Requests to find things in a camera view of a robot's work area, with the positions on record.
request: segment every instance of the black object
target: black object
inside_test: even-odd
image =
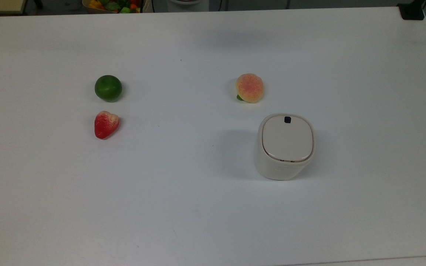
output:
[[[425,5],[426,0],[414,0],[410,4],[397,4],[400,15],[404,20],[423,20],[425,17],[423,14]]]
[[[40,10],[42,9],[42,7],[44,7],[41,0],[34,0],[34,3],[37,6],[37,8]]]

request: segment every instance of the gray floor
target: gray floor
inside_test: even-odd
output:
[[[152,0],[155,12],[167,12],[168,0]],[[27,0],[29,15],[86,14],[81,0],[42,0],[44,8],[37,10],[32,0]],[[291,0],[290,8],[333,8],[333,7],[391,7],[411,0]],[[209,0],[210,11],[218,11],[220,0]],[[228,9],[233,10],[277,10],[284,9],[286,0],[229,0]]]

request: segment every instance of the basket of vegetables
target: basket of vegetables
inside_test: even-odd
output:
[[[86,7],[88,14],[141,12],[141,0],[82,0],[82,4]]]

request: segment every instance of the strawberry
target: strawberry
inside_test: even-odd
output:
[[[119,116],[107,111],[101,111],[95,118],[95,136],[105,139],[119,126]]]

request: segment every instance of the peach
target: peach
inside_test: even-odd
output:
[[[264,84],[262,79],[254,74],[241,75],[236,81],[238,99],[248,103],[255,103],[264,94]]]

